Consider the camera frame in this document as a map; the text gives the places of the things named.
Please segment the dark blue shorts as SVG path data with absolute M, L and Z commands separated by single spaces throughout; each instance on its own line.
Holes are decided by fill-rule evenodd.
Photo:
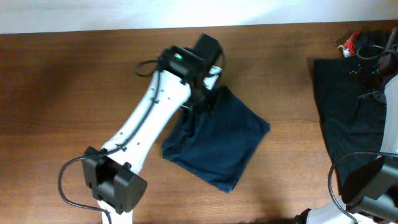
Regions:
M 212 114 L 181 111 L 162 144 L 162 157 L 230 192 L 271 127 L 227 86 L 214 93 L 220 102 Z

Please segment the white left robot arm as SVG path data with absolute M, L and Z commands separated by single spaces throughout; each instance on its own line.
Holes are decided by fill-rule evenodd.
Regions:
M 193 48 L 173 45 L 155 60 L 142 100 L 121 129 L 101 149 L 83 154 L 86 186 L 99 204 L 103 223 L 132 223 L 132 214 L 147 188 L 139 176 L 155 140 L 180 109 L 211 113 L 218 103 L 213 87 L 225 59 L 220 43 L 202 34 Z

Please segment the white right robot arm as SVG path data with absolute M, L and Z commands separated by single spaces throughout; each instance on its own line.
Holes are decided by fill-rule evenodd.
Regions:
M 397 46 L 316 59 L 314 95 L 331 167 L 331 202 L 294 223 L 397 222 Z

